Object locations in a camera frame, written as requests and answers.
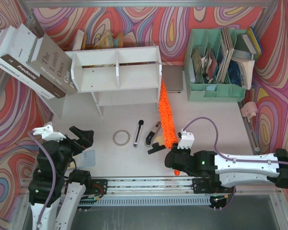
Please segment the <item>white bracket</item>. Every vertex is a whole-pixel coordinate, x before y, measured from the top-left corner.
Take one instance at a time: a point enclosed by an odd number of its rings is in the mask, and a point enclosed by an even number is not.
[[[178,143],[178,149],[191,149],[194,142],[194,135],[193,133],[188,133],[186,131],[181,130],[181,140]]]
[[[43,140],[55,140],[57,142],[66,138],[63,134],[55,130],[52,122],[46,123],[44,127],[34,128],[33,135],[42,135]]]

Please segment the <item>brown book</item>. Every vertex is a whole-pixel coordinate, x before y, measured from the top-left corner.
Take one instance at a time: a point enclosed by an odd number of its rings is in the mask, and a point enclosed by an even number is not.
[[[72,59],[47,34],[37,40],[28,64],[67,95],[77,92],[71,78]]]
[[[46,78],[44,78],[42,75],[38,76],[32,71],[30,71],[28,68],[26,68],[24,65],[22,65],[19,61],[17,61],[15,58],[13,58],[11,55],[6,54],[1,57],[2,60],[9,63],[11,66],[19,70],[21,73],[32,79],[34,82],[39,84],[41,87],[43,87],[45,90],[47,90],[49,93],[55,95],[57,98],[61,98],[65,96],[65,93],[60,90],[57,86],[52,84],[50,81],[48,81]]]

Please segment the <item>white table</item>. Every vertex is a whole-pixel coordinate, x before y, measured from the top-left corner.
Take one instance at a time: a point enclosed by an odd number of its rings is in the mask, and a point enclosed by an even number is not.
[[[199,116],[211,118],[219,130],[218,147],[228,154],[252,155],[252,148],[243,124],[237,103],[195,103],[188,102],[186,91],[168,94],[176,132],[180,132],[192,119]],[[168,149],[148,155],[150,148],[144,146],[146,136],[160,120],[156,112],[156,104],[135,104],[109,106],[104,109],[101,118],[92,105],[90,93],[79,93],[66,97],[62,119],[54,117],[58,130],[76,138],[68,128],[76,126],[82,130],[92,129],[96,165],[82,168],[91,172],[93,177],[173,177],[173,170],[164,166],[164,158]],[[132,146],[133,137],[139,120],[144,120],[140,144]],[[125,129],[130,133],[131,140],[125,146],[117,146],[112,141],[113,134]],[[206,120],[196,121],[187,131],[192,132],[195,142],[192,154],[200,150],[214,150],[215,130]],[[124,142],[124,134],[117,136],[117,141]]]

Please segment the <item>green desk organizer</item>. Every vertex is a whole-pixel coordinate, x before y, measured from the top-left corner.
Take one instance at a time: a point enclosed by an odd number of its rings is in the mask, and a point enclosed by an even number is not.
[[[230,37],[235,47],[237,35],[245,34],[245,30],[230,29]],[[245,96],[245,88],[231,84],[228,74],[226,74],[224,83],[217,83],[215,79],[212,83],[205,84],[191,83],[189,75],[189,61],[192,51],[199,46],[200,55],[203,57],[206,46],[210,43],[210,47],[215,57],[218,56],[222,41],[221,29],[192,29],[188,42],[187,53],[184,61],[184,74],[186,77],[187,94],[189,101],[194,102],[241,102]],[[207,86],[215,85],[215,91],[207,91]]]

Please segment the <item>colorful swirl backdrop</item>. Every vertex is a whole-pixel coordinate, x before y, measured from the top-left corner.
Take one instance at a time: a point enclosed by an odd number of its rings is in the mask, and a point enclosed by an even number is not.
[[[17,4],[0,0],[0,30],[17,27],[24,17]],[[125,46],[159,45],[164,63],[182,65],[192,28],[229,26],[246,29],[261,8],[39,8],[34,13],[46,33],[61,47],[78,29],[95,44],[110,30],[124,33]],[[259,34],[264,53],[257,62],[249,100],[259,112],[254,128],[264,152],[288,150],[288,0],[280,0]],[[0,229],[8,228],[21,181],[32,170],[36,146],[26,132],[41,126],[49,110],[36,94],[12,78],[0,100]]]

